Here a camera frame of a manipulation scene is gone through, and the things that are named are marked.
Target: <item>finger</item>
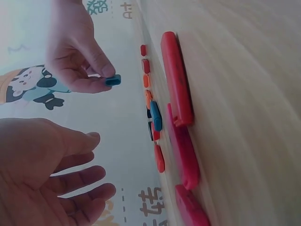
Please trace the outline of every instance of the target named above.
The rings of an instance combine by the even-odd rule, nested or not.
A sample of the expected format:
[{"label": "finger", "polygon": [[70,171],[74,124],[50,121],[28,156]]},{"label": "finger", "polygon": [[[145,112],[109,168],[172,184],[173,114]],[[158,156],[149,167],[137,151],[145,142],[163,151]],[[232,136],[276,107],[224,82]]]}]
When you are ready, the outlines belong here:
[{"label": "finger", "polygon": [[97,72],[93,69],[93,67],[91,67],[91,65],[87,60],[85,60],[82,67],[88,75],[97,74]]},{"label": "finger", "polygon": [[100,93],[111,90],[111,87],[105,85],[105,80],[98,78],[95,80],[91,77],[81,78],[79,72],[72,69],[63,69],[60,71],[60,78],[62,82],[72,92],[78,93]]},{"label": "finger", "polygon": [[75,45],[94,71],[100,76],[110,78],[115,75],[116,71],[114,66],[99,47],[94,37],[83,39]]},{"label": "finger", "polygon": [[60,164],[55,169],[54,173],[60,172],[62,170],[65,170],[65,169],[68,169],[71,167],[86,164],[88,162],[91,162],[93,159],[94,159],[93,152],[89,152],[87,154],[70,155],[70,156],[64,157],[61,160]]},{"label": "finger", "polygon": [[84,134],[79,131],[57,125],[49,120],[39,119],[55,129],[58,141],[63,144],[64,156],[86,154],[93,151],[100,143],[99,133]]},{"label": "finger", "polygon": [[104,177],[105,170],[103,167],[92,166],[78,172],[50,177],[45,185],[57,195],[63,195],[93,184]]},{"label": "finger", "polygon": [[105,201],[94,199],[85,207],[69,216],[70,226],[91,226],[101,216],[105,208]]},{"label": "finger", "polygon": [[79,194],[71,198],[60,198],[67,215],[73,214],[83,208],[87,203],[94,199],[109,200],[116,193],[116,188],[112,184],[103,184],[87,193]]}]

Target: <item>fingernail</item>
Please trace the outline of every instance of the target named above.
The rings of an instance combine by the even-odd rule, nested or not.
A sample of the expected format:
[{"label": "fingernail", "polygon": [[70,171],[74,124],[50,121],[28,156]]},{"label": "fingernail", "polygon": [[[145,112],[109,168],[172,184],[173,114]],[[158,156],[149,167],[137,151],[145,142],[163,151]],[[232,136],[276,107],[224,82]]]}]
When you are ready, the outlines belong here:
[{"label": "fingernail", "polygon": [[93,138],[99,138],[100,135],[97,132],[91,132],[91,133],[87,133],[88,136],[93,137]]},{"label": "fingernail", "polygon": [[115,68],[111,64],[106,64],[102,68],[103,77],[110,78],[115,75]]}]

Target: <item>cartoon hat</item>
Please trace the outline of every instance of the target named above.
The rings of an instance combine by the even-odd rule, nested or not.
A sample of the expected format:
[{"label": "cartoon hat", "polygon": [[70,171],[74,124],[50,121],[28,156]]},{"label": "cartoon hat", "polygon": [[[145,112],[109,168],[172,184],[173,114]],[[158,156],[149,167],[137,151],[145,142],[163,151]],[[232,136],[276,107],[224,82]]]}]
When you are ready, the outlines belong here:
[{"label": "cartoon hat", "polygon": [[0,76],[0,105],[6,103],[6,92],[12,79],[21,72],[21,69]]}]

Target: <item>red plastic stick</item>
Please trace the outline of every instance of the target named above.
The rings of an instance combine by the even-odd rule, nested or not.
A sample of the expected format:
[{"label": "red plastic stick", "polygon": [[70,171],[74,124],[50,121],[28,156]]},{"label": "red plastic stick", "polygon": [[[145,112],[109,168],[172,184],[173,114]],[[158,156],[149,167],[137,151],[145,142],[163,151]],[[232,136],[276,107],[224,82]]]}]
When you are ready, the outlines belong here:
[{"label": "red plastic stick", "polygon": [[186,226],[210,226],[206,213],[191,191],[187,191],[183,185],[177,185],[175,197]]},{"label": "red plastic stick", "polygon": [[173,122],[176,126],[191,125],[194,117],[190,92],[187,86],[181,51],[173,32],[163,34],[161,50],[174,115]]},{"label": "red plastic stick", "polygon": [[187,190],[191,190],[199,183],[198,161],[187,127],[176,127],[174,125],[170,104],[167,105],[166,124],[181,181]]}]

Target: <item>red block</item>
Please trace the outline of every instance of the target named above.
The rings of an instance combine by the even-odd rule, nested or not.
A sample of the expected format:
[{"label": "red block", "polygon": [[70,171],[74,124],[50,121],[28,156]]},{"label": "red block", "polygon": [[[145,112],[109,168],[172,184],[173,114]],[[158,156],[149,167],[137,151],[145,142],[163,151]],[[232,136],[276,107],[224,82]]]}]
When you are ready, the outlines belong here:
[{"label": "red block", "polygon": [[151,131],[152,131],[152,136],[154,137],[154,141],[159,140],[160,132],[155,130],[155,125],[153,122],[151,123]]},{"label": "red block", "polygon": [[141,56],[143,56],[143,57],[146,56],[146,54],[147,54],[146,45],[141,45],[140,46],[140,52],[141,52]]},{"label": "red block", "polygon": [[209,219],[191,191],[175,186],[175,198],[186,226],[210,226]]},{"label": "red block", "polygon": [[163,34],[161,50],[174,116],[173,122],[176,126],[191,125],[194,116],[190,91],[188,89],[181,51],[173,32]]},{"label": "red block", "polygon": [[171,105],[167,105],[166,124],[181,181],[187,190],[198,186],[200,171],[187,127],[176,127]]},{"label": "red block", "polygon": [[151,72],[150,62],[147,59],[142,59],[142,69],[143,69],[144,73],[146,73],[146,74]]},{"label": "red block", "polygon": [[155,145],[155,159],[159,173],[163,173],[165,171],[165,161],[159,145]]}]

